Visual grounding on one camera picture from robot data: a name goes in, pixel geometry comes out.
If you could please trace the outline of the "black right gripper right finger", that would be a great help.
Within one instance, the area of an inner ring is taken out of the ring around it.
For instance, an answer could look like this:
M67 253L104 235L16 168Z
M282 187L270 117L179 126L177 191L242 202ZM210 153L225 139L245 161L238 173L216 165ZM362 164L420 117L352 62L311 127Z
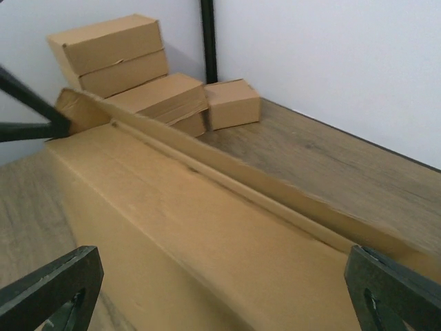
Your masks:
M362 330L440 329L440 284L393 259L355 245L345 281Z

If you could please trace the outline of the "black left frame post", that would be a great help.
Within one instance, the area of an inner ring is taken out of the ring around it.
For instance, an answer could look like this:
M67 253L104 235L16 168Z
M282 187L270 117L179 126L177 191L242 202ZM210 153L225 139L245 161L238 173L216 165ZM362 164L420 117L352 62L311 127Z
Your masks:
M200 6L205 58L205 78L207 83L216 83L218 81L218 70L216 58L214 1L200 0Z

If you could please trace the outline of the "tilted small cardboard box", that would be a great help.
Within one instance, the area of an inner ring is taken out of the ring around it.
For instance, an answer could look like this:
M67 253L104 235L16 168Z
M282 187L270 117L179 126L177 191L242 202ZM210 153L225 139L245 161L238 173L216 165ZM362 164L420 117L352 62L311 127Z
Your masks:
M260 121L260 95L246 80L207 84L204 90L209 104L209 126L212 130Z

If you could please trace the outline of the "tall folded cardboard box stack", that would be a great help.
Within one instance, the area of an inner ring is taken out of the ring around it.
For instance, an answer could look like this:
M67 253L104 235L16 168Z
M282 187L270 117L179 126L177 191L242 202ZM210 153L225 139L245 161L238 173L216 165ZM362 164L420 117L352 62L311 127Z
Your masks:
M159 20L131 14L46 37L69 85L102 98L164 77Z

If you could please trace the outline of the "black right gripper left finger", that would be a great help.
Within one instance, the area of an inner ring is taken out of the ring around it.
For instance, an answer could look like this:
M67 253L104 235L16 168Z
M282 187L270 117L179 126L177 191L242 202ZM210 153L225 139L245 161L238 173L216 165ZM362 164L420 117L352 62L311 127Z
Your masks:
M1 329L87 330L103 276L96 246L74 249L1 289Z

